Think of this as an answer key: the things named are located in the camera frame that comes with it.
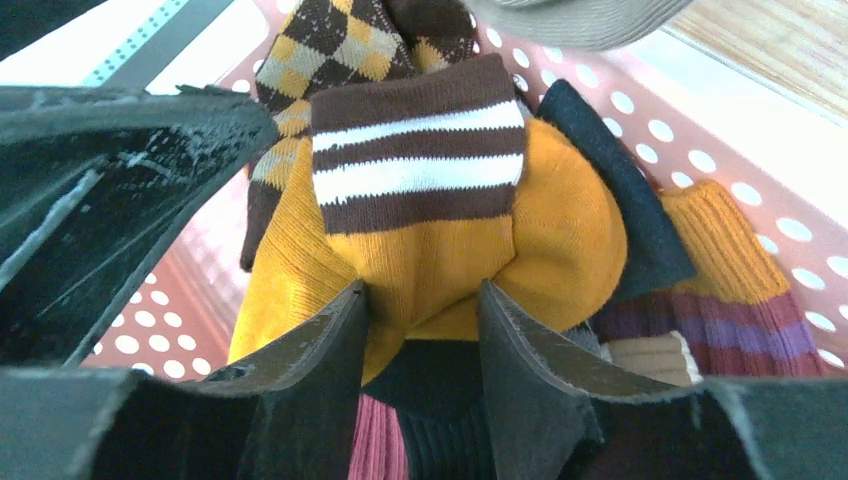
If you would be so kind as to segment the maroon yellow sock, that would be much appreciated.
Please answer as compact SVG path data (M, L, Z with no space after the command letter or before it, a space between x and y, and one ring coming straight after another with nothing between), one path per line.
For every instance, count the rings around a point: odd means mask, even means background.
M362 394L359 398L348 479L408 478L408 460L396 411Z

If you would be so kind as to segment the pink perforated plastic basket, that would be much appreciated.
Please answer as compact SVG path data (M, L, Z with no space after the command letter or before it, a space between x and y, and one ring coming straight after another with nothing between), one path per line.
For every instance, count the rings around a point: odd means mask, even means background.
M847 131L665 32L623 50L536 46L487 25L530 103L568 80L665 188L712 179L784 269L818 352L847 372ZM236 174L188 223L87 358L178 380L221 367L247 282L237 255L248 179Z

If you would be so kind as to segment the mustard yellow sock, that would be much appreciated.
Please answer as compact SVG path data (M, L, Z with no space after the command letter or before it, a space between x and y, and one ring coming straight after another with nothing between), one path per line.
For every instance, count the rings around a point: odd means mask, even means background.
M559 331L611 298L628 254L619 206L563 134L522 112L499 55L332 88L310 106L231 361L358 279L372 309L364 381L408 340L475 340L486 280Z

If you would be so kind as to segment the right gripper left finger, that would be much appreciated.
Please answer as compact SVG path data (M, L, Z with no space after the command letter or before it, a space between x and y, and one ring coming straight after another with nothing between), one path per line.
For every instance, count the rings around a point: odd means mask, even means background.
M135 369L5 368L5 479L343 479L369 313L355 281L201 381Z

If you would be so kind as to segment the brown white striped sock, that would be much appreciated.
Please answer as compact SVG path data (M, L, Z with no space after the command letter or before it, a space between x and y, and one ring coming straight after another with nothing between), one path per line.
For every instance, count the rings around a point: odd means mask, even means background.
M609 341L601 345L601 356L625 370L675 386L703 380L688 343L677 331Z

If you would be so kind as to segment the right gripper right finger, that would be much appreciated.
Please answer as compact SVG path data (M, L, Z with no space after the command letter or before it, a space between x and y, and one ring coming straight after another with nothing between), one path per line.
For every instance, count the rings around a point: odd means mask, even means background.
M677 387L608 363L481 286L480 356L501 479L843 479L847 384L710 377Z

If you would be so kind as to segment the maroon purple striped sock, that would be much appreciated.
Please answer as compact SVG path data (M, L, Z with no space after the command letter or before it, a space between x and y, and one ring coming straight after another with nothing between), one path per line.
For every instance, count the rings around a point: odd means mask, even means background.
M602 344L679 332L703 376L823 377L790 285L731 196L713 181L661 194L696 274L602 310Z

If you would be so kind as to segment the tan sock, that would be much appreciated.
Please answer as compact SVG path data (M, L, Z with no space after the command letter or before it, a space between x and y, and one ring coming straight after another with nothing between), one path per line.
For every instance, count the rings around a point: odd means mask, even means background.
M466 0L484 23L539 45L601 52L654 32L691 0Z

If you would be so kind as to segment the navy green sock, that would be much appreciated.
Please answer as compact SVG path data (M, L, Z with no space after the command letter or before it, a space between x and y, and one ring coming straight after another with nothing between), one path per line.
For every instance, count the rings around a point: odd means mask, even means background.
M537 117L562 132L611 191L622 215L628 257L613 304L671 287L696 274L671 218L632 155L566 80L545 93Z

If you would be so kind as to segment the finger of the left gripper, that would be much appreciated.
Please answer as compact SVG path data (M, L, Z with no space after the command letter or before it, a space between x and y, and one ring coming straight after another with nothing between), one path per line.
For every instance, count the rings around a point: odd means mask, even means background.
M1 362L84 360L194 213L277 140L249 95L1 90Z

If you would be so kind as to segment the brown argyle sock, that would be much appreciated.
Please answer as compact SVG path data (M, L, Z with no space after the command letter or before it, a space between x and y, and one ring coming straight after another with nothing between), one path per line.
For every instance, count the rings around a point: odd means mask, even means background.
M259 68L259 102L279 141L249 163L247 230L240 266L256 251L284 192L298 144L310 135L314 94L335 87L411 78L473 56L475 28L458 1L300 1Z

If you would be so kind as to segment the black ribbed sock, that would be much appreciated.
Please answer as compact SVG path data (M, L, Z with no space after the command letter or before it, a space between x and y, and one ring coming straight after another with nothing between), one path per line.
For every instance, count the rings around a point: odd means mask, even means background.
M395 410L411 479L497 477L478 343L408 340L363 393Z

